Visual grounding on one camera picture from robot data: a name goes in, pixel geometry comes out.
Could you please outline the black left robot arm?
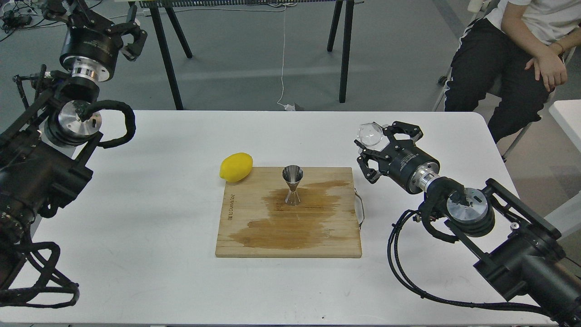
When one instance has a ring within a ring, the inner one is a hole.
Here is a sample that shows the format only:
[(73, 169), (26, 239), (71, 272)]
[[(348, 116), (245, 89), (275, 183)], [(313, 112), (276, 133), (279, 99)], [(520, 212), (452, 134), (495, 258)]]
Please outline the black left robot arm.
[(135, 114), (124, 102), (99, 101), (100, 82), (110, 80), (118, 54), (136, 60), (147, 32), (128, 3), (124, 23), (115, 24), (83, 0), (46, 0), (46, 20), (61, 21), (67, 35), (60, 56), (63, 71), (15, 76), (25, 111), (1, 134), (1, 292), (2, 307), (35, 307), (42, 293), (70, 294), (48, 308), (74, 306), (79, 286), (56, 264), (60, 247), (34, 243), (31, 226), (51, 218), (74, 201), (93, 176), (86, 165), (97, 147), (128, 143), (136, 132)]

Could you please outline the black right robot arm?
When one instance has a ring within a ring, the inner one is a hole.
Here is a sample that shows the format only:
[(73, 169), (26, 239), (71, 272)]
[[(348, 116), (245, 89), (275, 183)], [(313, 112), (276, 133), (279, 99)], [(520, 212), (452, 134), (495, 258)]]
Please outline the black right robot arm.
[[(457, 307), (526, 311), (545, 315), (560, 327), (580, 325), (580, 278), (561, 261), (561, 232), (516, 195), (490, 178), (485, 187), (469, 188), (440, 174), (440, 163), (417, 147), (419, 126), (396, 121), (361, 124), (355, 145), (365, 179), (386, 176), (409, 194), (422, 194), (392, 225), (387, 261), (394, 277), (423, 299)], [(404, 225), (413, 220), (434, 238), (461, 242), (475, 257), (474, 269), (503, 302), (477, 303), (444, 299), (420, 288), (405, 273), (399, 256)]]

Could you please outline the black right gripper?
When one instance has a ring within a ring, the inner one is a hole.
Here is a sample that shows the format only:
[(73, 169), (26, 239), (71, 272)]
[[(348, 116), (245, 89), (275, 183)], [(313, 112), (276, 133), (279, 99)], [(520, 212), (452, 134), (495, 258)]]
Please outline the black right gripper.
[[(398, 134), (409, 138), (396, 139)], [(381, 176), (388, 176), (409, 194), (426, 191), (430, 182), (438, 178), (440, 162), (415, 145), (423, 137), (420, 127), (394, 121), (384, 126), (384, 136), (389, 142), (382, 150), (369, 149), (355, 141), (361, 149), (357, 163), (365, 179), (374, 184)]]

